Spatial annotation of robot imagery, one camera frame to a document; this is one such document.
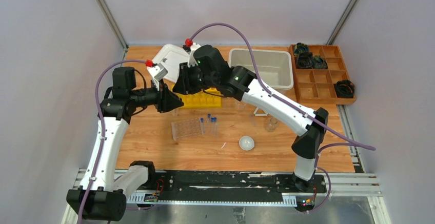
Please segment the small clear glass beaker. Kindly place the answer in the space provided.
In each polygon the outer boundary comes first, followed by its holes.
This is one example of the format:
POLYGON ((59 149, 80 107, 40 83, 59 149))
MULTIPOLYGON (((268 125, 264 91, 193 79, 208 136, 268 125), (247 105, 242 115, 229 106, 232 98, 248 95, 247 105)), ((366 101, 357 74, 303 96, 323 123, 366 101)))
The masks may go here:
POLYGON ((246 107, 246 103, 245 102, 238 101, 238 100, 235 101, 235 110, 236 111, 242 112, 242 111, 245 110, 245 107, 246 107))

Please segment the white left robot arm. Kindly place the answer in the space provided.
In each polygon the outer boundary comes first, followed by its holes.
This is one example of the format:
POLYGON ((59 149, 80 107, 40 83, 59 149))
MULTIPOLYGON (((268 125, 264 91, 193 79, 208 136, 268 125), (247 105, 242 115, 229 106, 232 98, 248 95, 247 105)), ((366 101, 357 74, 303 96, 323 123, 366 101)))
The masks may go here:
POLYGON ((136 160, 119 178, 114 177, 120 145, 138 108, 154 105, 165 113, 183 105, 181 98, 172 93, 163 82, 178 77, 177 70, 167 70, 162 64, 149 67, 150 87, 137 89, 133 67, 118 67, 112 72, 112 86, 103 100, 96 100, 98 131, 85 176, 77 189, 67 193, 67 203, 77 213, 78 223, 86 220, 119 221, 125 211, 127 199, 140 186, 145 190, 162 189, 151 161, 136 160))

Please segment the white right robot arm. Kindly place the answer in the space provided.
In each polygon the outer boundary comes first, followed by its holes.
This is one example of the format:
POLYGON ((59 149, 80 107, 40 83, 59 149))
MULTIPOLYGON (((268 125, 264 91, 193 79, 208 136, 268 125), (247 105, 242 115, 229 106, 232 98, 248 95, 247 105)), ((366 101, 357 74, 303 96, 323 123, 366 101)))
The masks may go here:
POLYGON ((223 97, 251 104, 287 125, 296 139, 291 148, 296 154, 293 185, 306 192, 313 186, 316 157, 325 136, 329 113, 323 108, 313 110, 276 92, 260 76, 244 66, 229 66, 220 51, 204 45, 191 51, 186 60, 177 65, 177 79, 173 91, 196 94, 216 88, 223 97))

